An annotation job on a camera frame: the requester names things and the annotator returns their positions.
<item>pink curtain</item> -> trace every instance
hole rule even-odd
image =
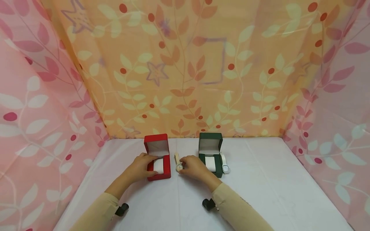
[[[38,1],[0,0],[0,36],[0,230],[52,230],[109,137]]]
[[[370,1],[357,2],[347,32],[333,45],[329,66],[301,89],[303,100],[281,132],[349,224],[368,231]]]

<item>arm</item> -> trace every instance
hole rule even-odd
[[[156,171],[147,171],[148,164],[157,158],[146,153],[136,157],[134,162],[90,205],[70,231],[105,231],[126,189],[134,182],[158,174]]]
[[[208,187],[221,216],[236,231],[273,231],[245,200],[211,173],[198,157],[187,156],[180,161],[187,168],[179,173],[198,179]]]

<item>fabric wall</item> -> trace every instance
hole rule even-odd
[[[340,30],[349,31],[347,36],[333,45],[331,65],[320,64],[322,72],[307,88],[301,88],[303,100],[295,107],[287,130],[281,132],[354,230],[367,231],[370,1],[359,1],[353,9],[352,19]]]
[[[331,58],[345,2],[53,1],[118,138],[281,135],[312,62]]]
[[[0,0],[0,230],[52,230],[109,138],[39,2]]]

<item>watch face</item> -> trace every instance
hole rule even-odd
[[[227,165],[222,166],[222,171],[224,171],[224,172],[230,171],[229,166],[227,166]]]

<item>right hand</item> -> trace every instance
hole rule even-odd
[[[206,175],[211,173],[206,165],[196,156],[185,156],[180,159],[180,162],[185,167],[179,171],[181,175],[187,175],[202,181]]]

